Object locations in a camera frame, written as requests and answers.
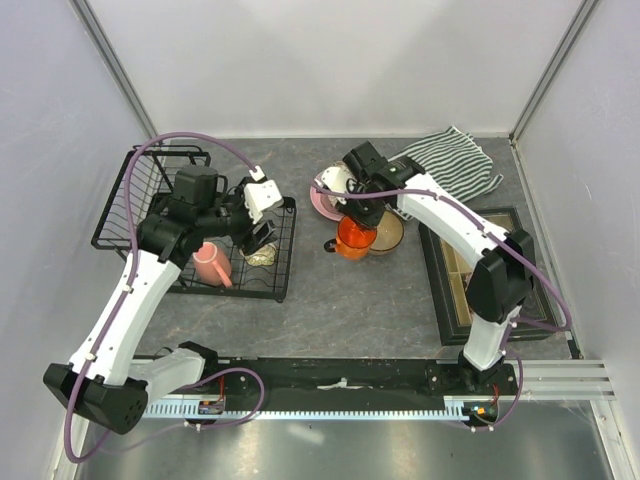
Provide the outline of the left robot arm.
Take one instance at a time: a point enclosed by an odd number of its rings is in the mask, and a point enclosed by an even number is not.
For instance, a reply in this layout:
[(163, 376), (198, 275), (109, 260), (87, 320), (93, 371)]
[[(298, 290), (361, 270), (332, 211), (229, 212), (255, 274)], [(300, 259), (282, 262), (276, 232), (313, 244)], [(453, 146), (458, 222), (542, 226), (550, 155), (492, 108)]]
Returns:
[(219, 382), (211, 350), (186, 342), (144, 366), (132, 360), (161, 299), (205, 239), (228, 237), (249, 254), (273, 232), (267, 211), (281, 205), (276, 183), (255, 170), (231, 190), (214, 169), (188, 165), (138, 224), (123, 275), (81, 347), (66, 364), (52, 363), (43, 382), (67, 415), (124, 435), (148, 404), (190, 386), (208, 393)]

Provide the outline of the pink plate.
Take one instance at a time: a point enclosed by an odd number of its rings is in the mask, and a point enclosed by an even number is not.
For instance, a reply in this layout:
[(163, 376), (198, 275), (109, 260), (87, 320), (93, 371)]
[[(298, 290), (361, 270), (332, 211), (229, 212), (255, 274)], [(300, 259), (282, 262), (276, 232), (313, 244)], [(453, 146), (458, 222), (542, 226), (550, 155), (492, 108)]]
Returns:
[(314, 209), (323, 217), (339, 222), (343, 218), (343, 214), (337, 209), (338, 199), (319, 192), (314, 188), (316, 183), (322, 183), (323, 172), (319, 173), (310, 188), (310, 201)]

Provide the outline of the brown bowl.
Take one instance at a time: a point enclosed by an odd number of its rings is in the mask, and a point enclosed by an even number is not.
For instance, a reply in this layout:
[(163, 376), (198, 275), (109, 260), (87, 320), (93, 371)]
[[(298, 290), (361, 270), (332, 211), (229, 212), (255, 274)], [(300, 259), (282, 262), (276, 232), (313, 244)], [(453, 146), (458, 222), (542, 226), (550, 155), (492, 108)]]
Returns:
[(371, 245), (371, 255), (385, 255), (394, 251), (404, 239), (404, 224), (401, 218), (386, 211), (377, 226), (377, 236)]

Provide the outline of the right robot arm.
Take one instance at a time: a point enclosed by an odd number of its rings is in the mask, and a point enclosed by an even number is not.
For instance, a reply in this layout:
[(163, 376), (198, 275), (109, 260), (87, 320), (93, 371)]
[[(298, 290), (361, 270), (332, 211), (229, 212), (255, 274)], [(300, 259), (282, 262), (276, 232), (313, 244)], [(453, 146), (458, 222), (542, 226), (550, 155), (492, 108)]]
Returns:
[(386, 208), (410, 215), (446, 241), (471, 267), (465, 297), (472, 314), (459, 355), (458, 381), (483, 392), (506, 357), (507, 328), (534, 286), (526, 264), (535, 259), (529, 233), (489, 222), (449, 195), (407, 156), (388, 160), (370, 142), (350, 150), (339, 167), (316, 181), (336, 198), (336, 208), (362, 230), (377, 228)]

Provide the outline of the patterned small bowl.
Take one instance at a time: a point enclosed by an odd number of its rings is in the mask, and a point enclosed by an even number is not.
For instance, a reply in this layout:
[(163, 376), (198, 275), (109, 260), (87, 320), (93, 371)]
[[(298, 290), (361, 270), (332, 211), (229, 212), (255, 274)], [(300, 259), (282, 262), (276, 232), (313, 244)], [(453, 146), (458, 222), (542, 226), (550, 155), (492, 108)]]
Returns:
[(267, 243), (252, 254), (242, 254), (251, 267), (269, 267), (275, 264), (278, 249), (274, 242)]

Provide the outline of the orange mug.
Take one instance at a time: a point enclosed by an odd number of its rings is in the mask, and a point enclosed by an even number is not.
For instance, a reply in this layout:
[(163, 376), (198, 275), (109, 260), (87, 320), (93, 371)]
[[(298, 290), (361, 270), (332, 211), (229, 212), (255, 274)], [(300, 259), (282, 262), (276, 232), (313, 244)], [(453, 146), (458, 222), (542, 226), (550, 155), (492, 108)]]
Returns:
[(334, 238), (323, 245), (327, 253), (336, 253), (349, 260), (365, 257), (377, 238), (375, 228), (367, 228), (349, 217), (343, 217), (337, 226)]

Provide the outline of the speckled grey plate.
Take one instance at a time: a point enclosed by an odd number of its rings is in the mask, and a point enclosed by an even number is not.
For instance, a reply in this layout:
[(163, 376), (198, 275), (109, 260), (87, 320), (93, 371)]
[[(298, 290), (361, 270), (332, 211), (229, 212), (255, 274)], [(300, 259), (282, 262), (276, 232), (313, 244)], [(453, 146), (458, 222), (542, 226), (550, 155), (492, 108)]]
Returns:
[(349, 168), (344, 164), (343, 161), (336, 161), (331, 165), (331, 168), (337, 168), (340, 171), (346, 172), (347, 174), (350, 174), (350, 170)]

